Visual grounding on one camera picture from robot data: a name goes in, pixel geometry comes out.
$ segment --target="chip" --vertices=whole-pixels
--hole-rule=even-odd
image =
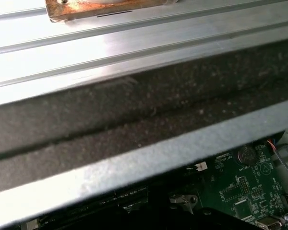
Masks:
[[[249,202],[247,200],[242,200],[235,203],[234,208],[236,210],[239,219],[247,219],[252,216],[252,211],[250,209]]]

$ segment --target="dusty metal surface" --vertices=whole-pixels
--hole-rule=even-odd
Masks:
[[[53,22],[127,12],[165,4],[167,0],[126,0],[115,4],[96,4],[83,0],[46,0],[47,11]]]

